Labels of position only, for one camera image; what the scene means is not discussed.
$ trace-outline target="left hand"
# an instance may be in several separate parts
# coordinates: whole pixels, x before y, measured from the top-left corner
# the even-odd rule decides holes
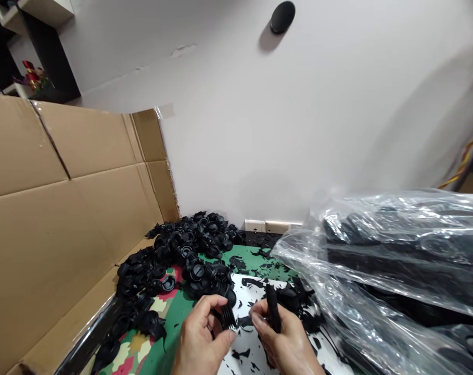
[[[226,304],[227,299],[219,295],[204,295],[198,301],[181,327],[171,375],[217,374],[236,333],[232,330],[221,332],[219,321],[210,311],[220,310]]]

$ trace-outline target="electrical socket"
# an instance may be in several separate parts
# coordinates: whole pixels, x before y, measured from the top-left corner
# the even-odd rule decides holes
[[[266,221],[266,233],[284,234],[287,230],[299,228],[301,225],[284,221]]]
[[[266,232],[266,222],[261,220],[245,220],[245,230],[247,232]]]

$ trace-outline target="fingernail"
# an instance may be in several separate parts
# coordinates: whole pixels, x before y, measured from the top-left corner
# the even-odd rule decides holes
[[[254,324],[254,326],[259,327],[265,324],[264,318],[262,318],[262,316],[259,313],[253,312],[251,314],[251,317],[252,317],[252,323]]]

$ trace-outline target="clear plastic bag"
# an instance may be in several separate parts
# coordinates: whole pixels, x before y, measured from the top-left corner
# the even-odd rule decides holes
[[[460,343],[384,298],[408,297],[473,321],[473,195],[332,199],[285,233],[272,255],[302,274],[344,345],[380,373],[473,374]]]

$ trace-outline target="pile of black rubber parts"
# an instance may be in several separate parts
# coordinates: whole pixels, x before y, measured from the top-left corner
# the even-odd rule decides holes
[[[228,225],[223,216],[199,212],[177,223],[157,224],[146,236],[155,239],[155,244],[132,254],[118,269],[116,297],[122,304],[121,312],[96,354],[93,374],[113,361],[120,338],[130,329],[151,335],[155,341],[165,339],[165,320],[149,310],[159,294],[183,287],[195,300],[205,294],[220,294],[228,298],[231,307],[236,303],[231,268],[221,258],[233,244],[245,244],[245,233]],[[205,262],[199,254],[215,261]],[[183,267],[182,286],[173,275],[166,276],[174,265]],[[232,313],[230,317],[223,314],[220,320],[223,327],[234,325]]]

